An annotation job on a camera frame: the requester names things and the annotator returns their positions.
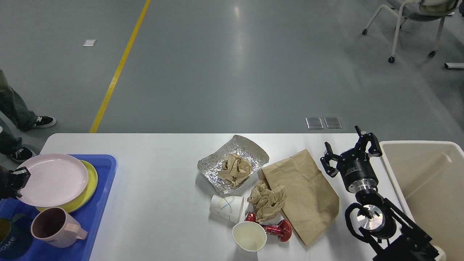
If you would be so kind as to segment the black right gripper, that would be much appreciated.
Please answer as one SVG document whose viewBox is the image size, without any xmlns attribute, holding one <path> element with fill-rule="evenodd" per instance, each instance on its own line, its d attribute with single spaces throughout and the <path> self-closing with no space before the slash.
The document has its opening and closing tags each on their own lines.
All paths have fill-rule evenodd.
<svg viewBox="0 0 464 261">
<path fill-rule="evenodd" d="M 342 156 L 333 153 L 328 142 L 324 143 L 326 152 L 320 158 L 325 173 L 330 177 L 335 177 L 340 172 L 346 191 L 351 193 L 377 187 L 378 179 L 368 159 L 383 155 L 376 135 L 372 132 L 363 132 L 357 125 L 355 130 L 359 138 L 354 146 L 354 161 L 343 161 Z M 332 167 L 330 161 L 338 162 L 337 168 Z"/>
</svg>

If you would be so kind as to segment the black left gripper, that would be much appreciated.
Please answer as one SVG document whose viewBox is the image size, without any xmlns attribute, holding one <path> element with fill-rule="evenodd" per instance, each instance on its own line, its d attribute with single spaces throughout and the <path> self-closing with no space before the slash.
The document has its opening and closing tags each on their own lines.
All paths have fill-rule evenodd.
<svg viewBox="0 0 464 261">
<path fill-rule="evenodd" d="M 0 200 L 9 198 L 17 200 L 21 198 L 22 195 L 17 190 L 24 188 L 29 178 L 30 172 L 27 167 L 7 170 L 3 166 L 0 166 Z"/>
</svg>

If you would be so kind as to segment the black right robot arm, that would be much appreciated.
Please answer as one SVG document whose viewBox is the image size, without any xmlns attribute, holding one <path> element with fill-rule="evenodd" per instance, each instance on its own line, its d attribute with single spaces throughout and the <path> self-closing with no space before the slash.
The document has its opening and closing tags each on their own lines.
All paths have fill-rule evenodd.
<svg viewBox="0 0 464 261">
<path fill-rule="evenodd" d="M 340 173 L 347 192 L 356 203 L 345 210 L 344 218 L 353 237 L 369 244 L 376 253 L 374 261 L 434 261 L 439 250 L 431 236 L 378 193 L 378 178 L 370 163 L 382 150 L 376 135 L 355 126 L 358 141 L 340 155 L 325 142 L 326 152 L 320 162 L 330 177 Z"/>
</svg>

